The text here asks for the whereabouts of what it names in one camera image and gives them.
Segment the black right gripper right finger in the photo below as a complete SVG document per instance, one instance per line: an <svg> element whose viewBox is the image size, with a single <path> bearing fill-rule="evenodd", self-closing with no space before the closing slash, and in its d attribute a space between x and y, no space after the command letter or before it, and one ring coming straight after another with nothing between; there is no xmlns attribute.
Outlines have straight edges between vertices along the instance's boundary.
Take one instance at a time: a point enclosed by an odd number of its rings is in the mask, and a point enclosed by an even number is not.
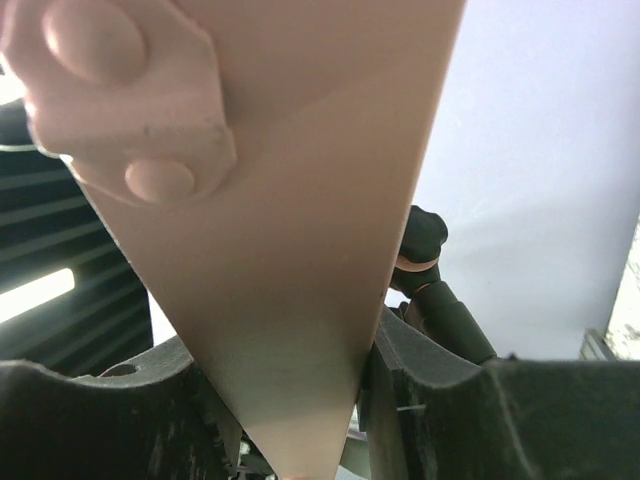
<svg viewBox="0 0 640 480"><path fill-rule="evenodd" d="M635 479L639 366L470 363L384 310L359 398L375 479Z"/></svg>

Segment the pink perforated music stand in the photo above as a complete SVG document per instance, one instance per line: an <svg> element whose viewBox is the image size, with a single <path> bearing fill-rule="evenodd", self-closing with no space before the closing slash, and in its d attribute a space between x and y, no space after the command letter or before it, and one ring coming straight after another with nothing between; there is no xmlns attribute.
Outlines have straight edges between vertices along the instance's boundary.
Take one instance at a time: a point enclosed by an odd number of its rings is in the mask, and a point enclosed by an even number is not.
<svg viewBox="0 0 640 480"><path fill-rule="evenodd" d="M461 1L5 1L29 133L286 479L334 477Z"/></svg>

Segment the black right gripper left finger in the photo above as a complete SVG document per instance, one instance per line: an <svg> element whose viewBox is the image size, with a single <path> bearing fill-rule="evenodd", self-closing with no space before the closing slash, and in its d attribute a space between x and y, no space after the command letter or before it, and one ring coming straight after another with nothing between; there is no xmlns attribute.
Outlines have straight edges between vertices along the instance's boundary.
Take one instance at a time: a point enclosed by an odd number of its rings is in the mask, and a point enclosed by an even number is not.
<svg viewBox="0 0 640 480"><path fill-rule="evenodd" d="M272 479L182 341L75 378L1 364L4 479Z"/></svg>

